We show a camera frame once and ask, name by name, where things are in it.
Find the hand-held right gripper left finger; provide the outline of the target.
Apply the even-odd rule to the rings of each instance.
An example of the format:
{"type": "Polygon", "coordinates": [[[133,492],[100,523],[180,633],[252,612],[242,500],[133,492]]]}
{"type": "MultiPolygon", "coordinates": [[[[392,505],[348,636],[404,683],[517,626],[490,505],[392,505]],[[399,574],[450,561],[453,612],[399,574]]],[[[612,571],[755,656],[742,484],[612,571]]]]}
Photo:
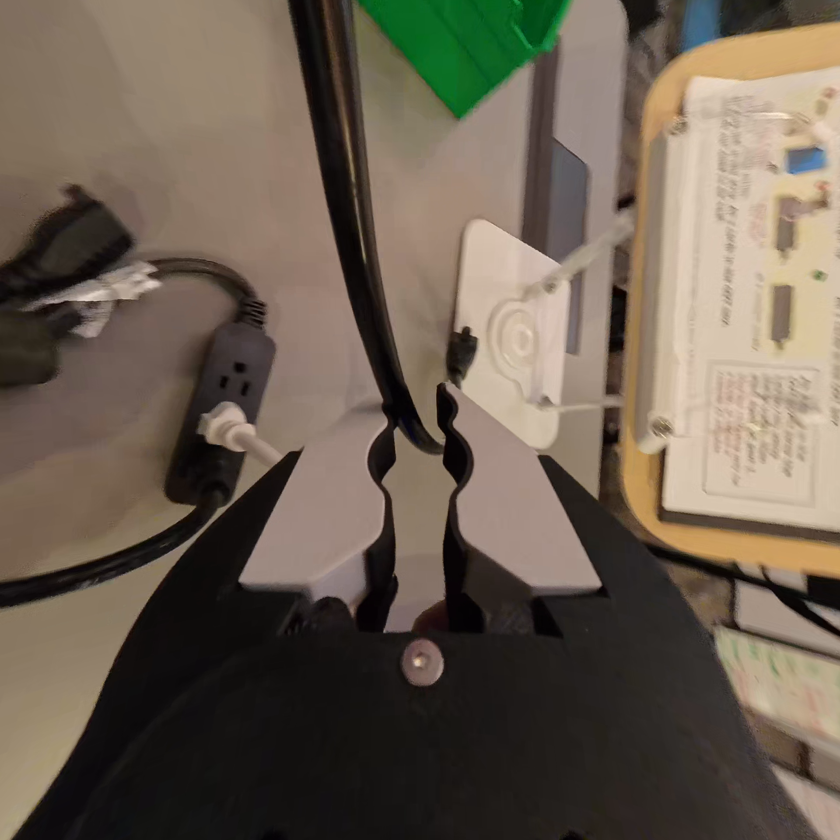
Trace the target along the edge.
{"type": "Polygon", "coordinates": [[[382,632],[396,598],[396,535],[383,479],[396,461],[382,410],[352,410],[306,446],[239,576],[254,592],[336,599],[382,632]]]}

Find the black flat plug block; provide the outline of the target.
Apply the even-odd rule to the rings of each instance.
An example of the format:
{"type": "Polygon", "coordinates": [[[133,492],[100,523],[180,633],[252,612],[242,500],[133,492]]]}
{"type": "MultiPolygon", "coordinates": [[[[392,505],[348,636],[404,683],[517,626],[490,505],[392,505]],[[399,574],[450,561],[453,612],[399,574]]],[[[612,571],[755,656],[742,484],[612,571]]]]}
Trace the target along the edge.
{"type": "Polygon", "coordinates": [[[58,339],[33,311],[1,311],[1,388],[41,385],[59,369],[58,339]]]}

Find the paper with green writing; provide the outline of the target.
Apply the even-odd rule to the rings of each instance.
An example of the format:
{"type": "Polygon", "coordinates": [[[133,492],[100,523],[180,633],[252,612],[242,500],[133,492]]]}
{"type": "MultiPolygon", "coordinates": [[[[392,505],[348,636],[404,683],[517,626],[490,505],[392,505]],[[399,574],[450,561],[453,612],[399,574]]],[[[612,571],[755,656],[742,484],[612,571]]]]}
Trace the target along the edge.
{"type": "Polygon", "coordinates": [[[760,715],[839,740],[838,660],[720,626],[717,655],[738,700],[760,715]]]}

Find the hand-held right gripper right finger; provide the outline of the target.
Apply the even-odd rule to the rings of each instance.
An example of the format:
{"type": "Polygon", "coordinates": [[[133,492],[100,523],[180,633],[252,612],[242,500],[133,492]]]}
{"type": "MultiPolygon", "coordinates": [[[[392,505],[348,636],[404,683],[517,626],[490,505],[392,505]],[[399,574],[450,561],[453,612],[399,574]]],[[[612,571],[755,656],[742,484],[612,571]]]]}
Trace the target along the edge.
{"type": "Polygon", "coordinates": [[[536,451],[457,386],[437,388],[448,629],[534,627],[538,600],[599,595],[602,581],[536,451]]]}

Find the white warning label tag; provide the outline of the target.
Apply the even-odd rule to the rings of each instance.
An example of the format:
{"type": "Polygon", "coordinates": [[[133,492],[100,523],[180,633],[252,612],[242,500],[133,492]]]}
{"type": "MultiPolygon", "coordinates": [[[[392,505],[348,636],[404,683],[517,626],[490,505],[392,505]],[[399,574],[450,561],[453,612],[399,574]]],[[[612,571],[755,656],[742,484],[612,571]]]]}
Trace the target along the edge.
{"type": "Polygon", "coordinates": [[[105,328],[118,304],[137,301],[161,287],[151,263],[135,261],[52,292],[23,306],[38,312],[57,330],[59,337],[76,335],[94,339],[105,328]]]}

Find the white stand base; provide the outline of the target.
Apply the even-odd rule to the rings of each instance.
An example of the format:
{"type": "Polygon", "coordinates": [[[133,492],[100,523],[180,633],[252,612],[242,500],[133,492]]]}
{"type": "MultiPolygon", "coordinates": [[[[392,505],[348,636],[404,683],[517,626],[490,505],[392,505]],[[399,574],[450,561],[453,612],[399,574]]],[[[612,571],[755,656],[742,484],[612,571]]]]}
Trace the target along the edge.
{"type": "Polygon", "coordinates": [[[571,299],[564,266],[487,220],[468,223],[454,326],[476,348],[458,386],[536,450],[560,431],[571,299]]]}

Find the white power plug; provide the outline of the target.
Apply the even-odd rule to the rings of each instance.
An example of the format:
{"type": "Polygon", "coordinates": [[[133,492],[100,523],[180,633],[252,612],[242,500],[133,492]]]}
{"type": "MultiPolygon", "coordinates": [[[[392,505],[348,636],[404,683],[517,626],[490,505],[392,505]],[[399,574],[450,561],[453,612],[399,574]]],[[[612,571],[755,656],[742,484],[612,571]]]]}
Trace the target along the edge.
{"type": "Polygon", "coordinates": [[[235,402],[221,402],[202,414],[197,432],[208,444],[234,453],[249,453],[256,439],[254,426],[235,402]]]}

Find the green plastic bin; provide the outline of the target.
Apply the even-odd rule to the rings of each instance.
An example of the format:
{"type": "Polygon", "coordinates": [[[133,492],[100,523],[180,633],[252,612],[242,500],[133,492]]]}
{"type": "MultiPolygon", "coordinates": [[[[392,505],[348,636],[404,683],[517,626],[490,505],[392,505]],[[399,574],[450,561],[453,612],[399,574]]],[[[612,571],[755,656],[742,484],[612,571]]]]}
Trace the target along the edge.
{"type": "Polygon", "coordinates": [[[436,97],[462,119],[555,47],[572,1],[360,1],[436,97]]]}

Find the printed instruction sheet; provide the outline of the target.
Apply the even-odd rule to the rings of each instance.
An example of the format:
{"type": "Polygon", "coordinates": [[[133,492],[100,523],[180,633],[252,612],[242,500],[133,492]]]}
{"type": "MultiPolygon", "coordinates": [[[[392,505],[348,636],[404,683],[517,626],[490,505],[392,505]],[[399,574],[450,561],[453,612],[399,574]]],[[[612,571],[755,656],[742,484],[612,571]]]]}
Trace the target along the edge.
{"type": "Polygon", "coordinates": [[[674,232],[669,515],[838,534],[838,66],[698,77],[674,232]]]}

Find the black ribbed plug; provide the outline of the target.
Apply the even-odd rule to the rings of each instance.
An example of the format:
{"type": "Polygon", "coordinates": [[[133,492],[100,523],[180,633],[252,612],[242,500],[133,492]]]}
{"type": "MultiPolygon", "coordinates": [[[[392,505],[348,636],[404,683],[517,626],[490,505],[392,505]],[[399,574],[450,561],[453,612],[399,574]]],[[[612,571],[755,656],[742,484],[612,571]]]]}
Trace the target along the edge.
{"type": "Polygon", "coordinates": [[[102,201],[78,185],[43,216],[22,248],[1,266],[2,307],[23,305],[98,277],[117,265],[135,238],[102,201]]]}

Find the dark grey tape strip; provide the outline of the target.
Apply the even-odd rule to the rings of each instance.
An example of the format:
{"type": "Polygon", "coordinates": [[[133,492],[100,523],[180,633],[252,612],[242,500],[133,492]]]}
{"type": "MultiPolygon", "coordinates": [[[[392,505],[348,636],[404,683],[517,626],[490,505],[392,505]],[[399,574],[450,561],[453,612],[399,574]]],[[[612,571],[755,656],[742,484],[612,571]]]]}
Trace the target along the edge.
{"type": "Polygon", "coordinates": [[[533,64],[521,239],[561,263],[585,239],[589,168],[554,135],[561,47],[533,64]]]}

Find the black power strip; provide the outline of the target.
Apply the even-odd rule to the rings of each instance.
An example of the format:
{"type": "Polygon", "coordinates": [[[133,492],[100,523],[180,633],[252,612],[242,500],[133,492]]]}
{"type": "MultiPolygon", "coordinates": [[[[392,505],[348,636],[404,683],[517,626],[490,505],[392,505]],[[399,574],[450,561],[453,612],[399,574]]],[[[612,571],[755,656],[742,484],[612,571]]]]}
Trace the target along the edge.
{"type": "Polygon", "coordinates": [[[164,478],[168,501],[195,507],[209,487],[222,490],[223,504],[230,501],[245,455],[209,444],[199,434],[200,420],[220,403],[234,403],[256,424],[275,355],[274,340],[252,323],[228,322],[213,333],[164,478]]]}

